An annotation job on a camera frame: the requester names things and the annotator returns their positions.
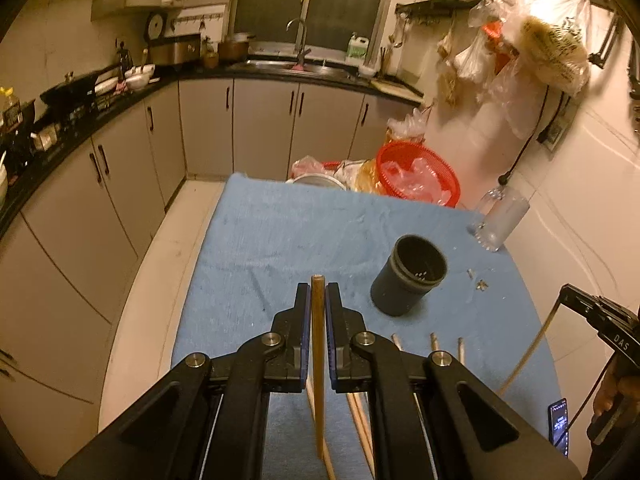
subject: smartphone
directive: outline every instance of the smartphone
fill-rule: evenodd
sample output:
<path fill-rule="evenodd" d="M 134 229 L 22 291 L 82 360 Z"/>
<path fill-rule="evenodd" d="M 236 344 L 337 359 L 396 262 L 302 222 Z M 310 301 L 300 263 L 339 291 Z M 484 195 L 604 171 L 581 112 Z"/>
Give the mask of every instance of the smartphone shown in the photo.
<path fill-rule="evenodd" d="M 566 431 L 566 429 L 569 426 L 569 411 L 567 409 L 566 399 L 561 399 L 558 400 L 558 402 L 554 402 L 551 406 L 549 406 L 548 412 L 549 442 L 556 446 L 564 454 L 564 456 L 568 457 L 569 432 Z"/>

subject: glass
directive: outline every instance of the glass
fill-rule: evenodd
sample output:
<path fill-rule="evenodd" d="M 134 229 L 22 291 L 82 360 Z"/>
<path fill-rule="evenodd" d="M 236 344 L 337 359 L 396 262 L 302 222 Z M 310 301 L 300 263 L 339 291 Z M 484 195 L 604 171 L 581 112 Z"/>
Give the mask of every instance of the glass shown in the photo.
<path fill-rule="evenodd" d="M 469 228 L 482 247 L 495 252 L 528 210 L 529 201 L 517 190 L 498 186 L 482 198 Z"/>

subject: table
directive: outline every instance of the table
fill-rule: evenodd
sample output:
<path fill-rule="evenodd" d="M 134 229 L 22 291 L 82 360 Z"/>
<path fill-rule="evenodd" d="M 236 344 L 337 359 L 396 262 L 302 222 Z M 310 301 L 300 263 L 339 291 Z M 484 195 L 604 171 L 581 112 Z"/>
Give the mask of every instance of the table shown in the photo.
<path fill-rule="evenodd" d="M 430 333 L 457 355 L 466 341 L 467 367 L 496 390 L 540 329 L 540 319 L 509 253 L 484 250 L 466 231 L 470 213 L 430 204 L 334 189 L 228 180 L 204 239 L 178 327 L 172 365 L 201 351 L 235 352 L 268 332 L 274 314 L 290 308 L 298 282 L 324 274 L 338 282 L 342 304 L 364 316 L 367 329 L 398 333 L 405 351 L 428 355 Z M 393 244 L 412 233 L 447 257 L 442 284 L 409 314 L 391 318 L 369 287 Z M 486 290 L 476 289 L 485 280 Z M 326 379 L 326 440 L 339 479 L 370 479 L 344 395 Z M 546 407 L 560 398 L 546 340 L 505 400 L 547 435 Z M 272 394 L 264 448 L 264 480 L 325 479 L 316 458 L 305 394 Z"/>

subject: black plastic cylinder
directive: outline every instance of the black plastic cylinder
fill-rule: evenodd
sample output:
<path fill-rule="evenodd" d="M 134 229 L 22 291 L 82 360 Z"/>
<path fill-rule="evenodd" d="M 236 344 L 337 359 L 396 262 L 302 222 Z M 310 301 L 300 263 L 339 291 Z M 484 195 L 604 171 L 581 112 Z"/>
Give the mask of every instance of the black plastic cylinder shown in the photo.
<path fill-rule="evenodd" d="M 405 235 L 373 281 L 371 299 L 385 314 L 402 316 L 446 274 L 447 260 L 435 245 L 421 236 Z"/>

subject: floor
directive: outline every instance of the floor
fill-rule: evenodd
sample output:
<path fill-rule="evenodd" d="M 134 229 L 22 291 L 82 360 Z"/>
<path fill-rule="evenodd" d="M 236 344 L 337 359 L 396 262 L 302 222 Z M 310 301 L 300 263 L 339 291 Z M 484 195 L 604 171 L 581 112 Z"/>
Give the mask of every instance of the floor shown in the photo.
<path fill-rule="evenodd" d="M 224 186 L 185 182 L 146 252 L 111 350 L 100 431 L 169 371 L 193 269 Z"/>

